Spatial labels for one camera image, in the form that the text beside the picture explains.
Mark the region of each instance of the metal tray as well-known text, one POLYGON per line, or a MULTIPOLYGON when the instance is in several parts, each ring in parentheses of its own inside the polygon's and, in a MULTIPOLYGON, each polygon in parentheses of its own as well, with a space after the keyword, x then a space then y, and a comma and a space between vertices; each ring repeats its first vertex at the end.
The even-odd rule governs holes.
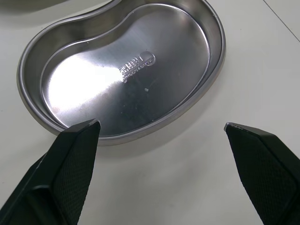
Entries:
POLYGON ((225 34, 204 0, 113 0, 37 34, 17 83, 54 134, 97 118, 99 145, 126 143, 180 117, 225 59, 225 34))

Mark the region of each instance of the stainless steel kidney dish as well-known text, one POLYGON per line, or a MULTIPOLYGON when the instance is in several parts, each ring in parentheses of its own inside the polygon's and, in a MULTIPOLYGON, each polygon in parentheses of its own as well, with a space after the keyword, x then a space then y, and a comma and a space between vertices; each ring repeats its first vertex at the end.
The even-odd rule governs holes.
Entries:
POLYGON ((209 89, 225 35, 204 0, 113 0, 56 22, 26 47, 20 95, 58 134, 97 118, 99 145, 129 142, 180 117, 209 89))

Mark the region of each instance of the textured gripper pad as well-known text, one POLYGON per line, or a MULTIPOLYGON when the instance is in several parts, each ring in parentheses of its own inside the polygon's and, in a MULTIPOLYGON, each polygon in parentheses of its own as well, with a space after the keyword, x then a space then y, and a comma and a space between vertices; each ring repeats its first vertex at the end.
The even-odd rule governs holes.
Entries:
POLYGON ((282 224, 297 192, 295 179, 252 133, 226 129, 241 182, 265 225, 282 224))

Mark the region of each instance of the embossed logo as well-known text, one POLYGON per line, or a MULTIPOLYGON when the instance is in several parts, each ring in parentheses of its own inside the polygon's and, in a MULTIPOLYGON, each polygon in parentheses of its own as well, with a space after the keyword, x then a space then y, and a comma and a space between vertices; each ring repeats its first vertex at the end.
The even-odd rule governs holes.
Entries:
POLYGON ((150 52, 143 52, 139 57, 135 57, 125 65, 119 68, 122 73, 123 82, 126 83, 127 79, 135 74, 140 69, 144 67, 152 66, 155 63, 155 56, 150 52))

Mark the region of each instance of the white table surface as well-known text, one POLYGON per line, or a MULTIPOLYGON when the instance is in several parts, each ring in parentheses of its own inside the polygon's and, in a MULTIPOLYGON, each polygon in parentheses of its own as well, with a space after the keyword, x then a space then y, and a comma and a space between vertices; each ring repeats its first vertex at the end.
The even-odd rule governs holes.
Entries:
MULTIPOLYGON (((98 148, 80 225, 262 224, 223 127, 232 121, 275 133, 300 156, 300 44, 263 0, 209 2, 226 32, 221 74, 169 126, 98 148)), ((55 139, 19 97, 23 49, 45 26, 102 4, 69 0, 34 12, 0 5, 0 205, 55 139)))
POLYGON ((265 0, 271 9, 285 23, 288 29, 300 40, 300 1, 298 0, 265 0))

